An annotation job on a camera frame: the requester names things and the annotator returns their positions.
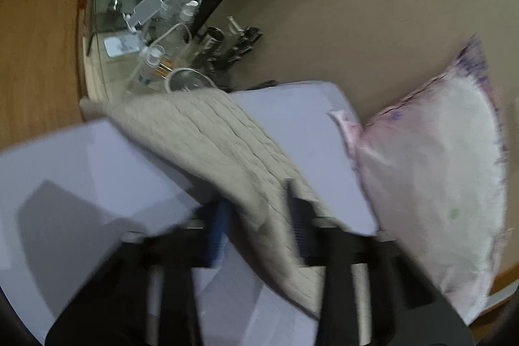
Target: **white bottle cap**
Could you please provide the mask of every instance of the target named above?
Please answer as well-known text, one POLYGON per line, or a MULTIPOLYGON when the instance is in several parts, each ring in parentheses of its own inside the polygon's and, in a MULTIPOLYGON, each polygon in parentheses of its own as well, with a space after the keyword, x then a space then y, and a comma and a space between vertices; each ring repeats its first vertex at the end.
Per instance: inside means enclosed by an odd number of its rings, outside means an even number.
POLYGON ((165 50, 160 44, 155 44, 146 52, 146 63, 156 68, 160 64, 160 59, 164 56, 165 50))
POLYGON ((191 1, 186 3, 178 16, 178 19, 184 23, 189 23, 193 19, 193 15, 195 15, 196 8, 198 8, 198 2, 191 1))

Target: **wooden floor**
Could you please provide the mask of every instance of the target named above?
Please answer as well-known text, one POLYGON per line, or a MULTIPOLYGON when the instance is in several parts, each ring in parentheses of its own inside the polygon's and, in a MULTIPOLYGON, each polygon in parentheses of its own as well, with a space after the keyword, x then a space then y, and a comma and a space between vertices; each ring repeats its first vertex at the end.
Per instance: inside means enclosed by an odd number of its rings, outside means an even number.
POLYGON ((0 0, 0 149, 81 122, 77 0, 0 0))

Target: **green spot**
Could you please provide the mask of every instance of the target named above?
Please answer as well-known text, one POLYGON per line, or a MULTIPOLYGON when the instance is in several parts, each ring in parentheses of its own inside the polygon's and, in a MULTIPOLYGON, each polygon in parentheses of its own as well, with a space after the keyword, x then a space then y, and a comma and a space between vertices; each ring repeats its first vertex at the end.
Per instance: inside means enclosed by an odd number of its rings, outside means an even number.
POLYGON ((449 213, 449 218, 451 220, 457 219, 459 217, 459 210, 458 209, 452 209, 449 213))

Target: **cable knit fabric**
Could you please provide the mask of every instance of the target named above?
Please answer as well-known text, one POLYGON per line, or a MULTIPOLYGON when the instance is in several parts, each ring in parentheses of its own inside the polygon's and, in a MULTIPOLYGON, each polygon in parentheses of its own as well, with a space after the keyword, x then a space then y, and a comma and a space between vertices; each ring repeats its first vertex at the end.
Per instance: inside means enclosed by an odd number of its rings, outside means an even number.
POLYGON ((318 313, 322 268, 296 256, 284 186, 328 212, 281 147, 226 93, 217 89, 141 96, 124 103, 81 101, 85 117, 108 116, 130 139, 209 181, 239 205, 260 257, 286 294, 318 313))

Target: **white pillow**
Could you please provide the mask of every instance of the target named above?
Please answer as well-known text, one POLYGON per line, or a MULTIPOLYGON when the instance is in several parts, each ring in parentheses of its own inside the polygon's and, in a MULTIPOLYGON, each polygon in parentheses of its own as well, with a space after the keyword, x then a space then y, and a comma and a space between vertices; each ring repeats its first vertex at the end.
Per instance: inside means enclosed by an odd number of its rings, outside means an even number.
POLYGON ((382 228, 469 324, 504 246, 506 151, 479 41, 364 128, 332 113, 382 228))

